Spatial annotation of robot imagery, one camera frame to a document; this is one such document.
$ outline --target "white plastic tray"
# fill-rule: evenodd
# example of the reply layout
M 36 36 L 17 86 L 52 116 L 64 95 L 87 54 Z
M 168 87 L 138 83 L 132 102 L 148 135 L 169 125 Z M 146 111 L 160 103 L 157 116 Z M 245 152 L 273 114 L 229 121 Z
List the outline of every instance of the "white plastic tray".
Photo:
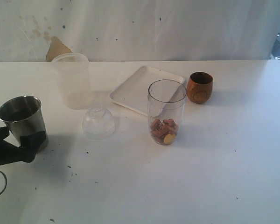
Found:
M 171 79 L 185 84 L 185 78 L 157 68 L 143 66 L 110 93 L 111 101 L 147 116 L 147 95 L 151 83 Z

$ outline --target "clear plastic cup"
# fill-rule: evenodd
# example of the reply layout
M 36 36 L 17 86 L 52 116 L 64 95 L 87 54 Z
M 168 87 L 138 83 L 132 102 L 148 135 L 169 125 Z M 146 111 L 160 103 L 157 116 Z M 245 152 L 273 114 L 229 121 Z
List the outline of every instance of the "clear plastic cup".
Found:
M 174 80 L 159 80 L 148 88 L 148 127 L 154 141 L 171 144 L 180 131 L 187 90 Z
M 63 103 L 71 109 L 82 109 L 92 102 L 89 61 L 85 55 L 66 53 L 52 62 L 59 74 L 59 91 Z

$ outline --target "white table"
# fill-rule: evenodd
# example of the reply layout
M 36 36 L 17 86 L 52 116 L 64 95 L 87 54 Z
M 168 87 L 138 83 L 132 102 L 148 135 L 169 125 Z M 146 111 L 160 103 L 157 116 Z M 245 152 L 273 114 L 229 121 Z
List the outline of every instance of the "white table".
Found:
M 187 101 L 171 146 L 152 141 L 146 117 L 108 100 L 142 65 L 214 77 L 206 104 Z M 63 106 L 50 63 L 0 63 L 0 105 L 19 95 L 39 97 L 50 141 L 32 163 L 0 167 L 8 177 L 0 224 L 280 224 L 280 61 L 90 68 L 93 90 L 118 123 L 105 140 L 83 135 L 85 111 Z

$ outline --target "wooden cup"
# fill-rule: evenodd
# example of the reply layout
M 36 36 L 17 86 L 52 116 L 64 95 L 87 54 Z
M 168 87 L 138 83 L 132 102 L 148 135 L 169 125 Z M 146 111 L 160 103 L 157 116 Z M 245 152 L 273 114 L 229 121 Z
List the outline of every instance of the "wooden cup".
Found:
M 208 73 L 193 73 L 187 85 L 189 100 L 197 104 L 206 102 L 213 91 L 213 80 L 213 77 Z

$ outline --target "metal cup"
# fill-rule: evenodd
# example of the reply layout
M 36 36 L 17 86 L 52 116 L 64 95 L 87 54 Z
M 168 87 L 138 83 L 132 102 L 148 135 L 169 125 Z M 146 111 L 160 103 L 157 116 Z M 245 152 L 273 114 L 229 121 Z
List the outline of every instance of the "metal cup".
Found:
M 21 96 L 7 101 L 0 107 L 0 120 L 8 127 L 21 144 L 21 137 L 45 131 L 43 122 L 41 101 L 32 96 Z M 46 132 L 45 141 L 39 146 L 38 152 L 42 151 L 48 145 L 48 136 Z

